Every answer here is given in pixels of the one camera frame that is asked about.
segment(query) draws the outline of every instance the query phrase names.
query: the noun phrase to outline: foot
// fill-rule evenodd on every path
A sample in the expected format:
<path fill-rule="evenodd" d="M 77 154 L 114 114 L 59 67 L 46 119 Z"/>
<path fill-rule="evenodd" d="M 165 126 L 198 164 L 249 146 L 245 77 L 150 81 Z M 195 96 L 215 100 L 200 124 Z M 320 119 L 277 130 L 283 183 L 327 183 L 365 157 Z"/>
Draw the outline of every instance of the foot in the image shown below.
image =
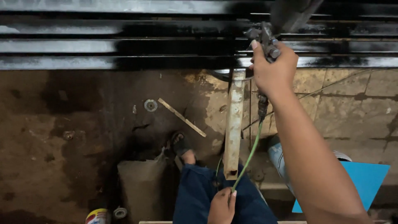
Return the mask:
<path fill-rule="evenodd" d="M 174 139 L 173 139 L 173 145 L 179 145 L 177 144 L 179 141 L 183 141 L 184 135 L 178 134 Z M 192 164 L 194 165 L 196 163 L 195 159 L 195 154 L 193 153 L 192 149 L 187 150 L 184 154 L 181 155 L 181 159 L 184 161 L 185 164 Z"/>

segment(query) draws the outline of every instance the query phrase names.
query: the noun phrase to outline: dirty concrete floor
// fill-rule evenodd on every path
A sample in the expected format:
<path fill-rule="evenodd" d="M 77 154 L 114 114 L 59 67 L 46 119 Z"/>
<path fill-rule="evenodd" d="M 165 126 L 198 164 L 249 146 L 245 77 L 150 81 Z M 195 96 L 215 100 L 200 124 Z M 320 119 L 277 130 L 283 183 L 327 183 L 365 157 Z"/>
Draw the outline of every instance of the dirty concrete floor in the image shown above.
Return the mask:
<path fill-rule="evenodd" d="M 300 69 L 304 96 L 357 69 Z M 365 71 L 301 99 L 331 148 L 354 161 L 390 164 L 376 201 L 396 204 L 398 71 Z M 205 71 L 8 71 L 0 75 L 0 218 L 4 223 L 81 223 L 88 200 L 121 159 L 153 159 L 168 136 L 183 130 L 197 157 L 213 166 L 225 130 L 228 85 Z M 243 126 L 256 118 L 256 87 L 245 88 Z M 161 97 L 203 130 L 203 138 L 159 105 Z M 263 136 L 276 133 L 267 118 Z M 71 140 L 64 131 L 74 131 Z M 256 127 L 244 132 L 250 144 Z M 266 161 L 265 153 L 257 157 Z M 269 163 L 253 165 L 261 184 L 280 183 Z"/>

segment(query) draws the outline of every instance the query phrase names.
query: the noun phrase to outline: metal washer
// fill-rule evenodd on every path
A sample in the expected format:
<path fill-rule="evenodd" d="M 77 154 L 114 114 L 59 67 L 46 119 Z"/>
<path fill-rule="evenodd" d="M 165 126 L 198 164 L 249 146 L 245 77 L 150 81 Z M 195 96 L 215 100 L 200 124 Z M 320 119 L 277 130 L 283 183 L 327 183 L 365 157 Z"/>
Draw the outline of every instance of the metal washer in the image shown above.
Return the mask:
<path fill-rule="evenodd" d="M 149 112 L 154 112 L 158 108 L 158 103 L 154 100 L 146 100 L 144 102 L 144 107 Z"/>

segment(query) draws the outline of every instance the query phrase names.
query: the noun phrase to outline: fingernail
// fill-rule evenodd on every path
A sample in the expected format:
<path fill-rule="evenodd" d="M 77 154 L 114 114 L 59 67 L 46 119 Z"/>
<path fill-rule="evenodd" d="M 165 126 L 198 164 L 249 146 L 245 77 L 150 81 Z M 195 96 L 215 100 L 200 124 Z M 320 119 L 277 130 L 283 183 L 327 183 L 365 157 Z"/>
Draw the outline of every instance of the fingernail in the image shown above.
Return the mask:
<path fill-rule="evenodd" d="M 254 50 L 258 46 L 258 43 L 256 40 L 253 40 L 251 45 L 252 45 L 252 49 Z"/>

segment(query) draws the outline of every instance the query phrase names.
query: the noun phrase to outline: wooden stick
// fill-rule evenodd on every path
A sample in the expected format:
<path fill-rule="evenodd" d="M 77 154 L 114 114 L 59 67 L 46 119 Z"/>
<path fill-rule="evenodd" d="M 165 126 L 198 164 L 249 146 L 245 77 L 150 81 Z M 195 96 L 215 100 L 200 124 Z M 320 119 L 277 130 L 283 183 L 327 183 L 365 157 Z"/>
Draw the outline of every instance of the wooden stick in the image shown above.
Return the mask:
<path fill-rule="evenodd" d="M 172 108 L 168 103 L 166 103 L 162 98 L 158 99 L 159 103 L 163 104 L 167 109 L 169 109 L 171 112 L 173 112 L 177 117 L 179 117 L 181 120 L 183 120 L 187 125 L 189 125 L 191 128 L 193 128 L 195 131 L 197 131 L 201 136 L 206 137 L 206 134 L 201 131 L 198 127 L 196 127 L 193 123 L 188 121 L 184 116 L 182 116 L 178 111 L 176 111 L 174 108 Z"/>

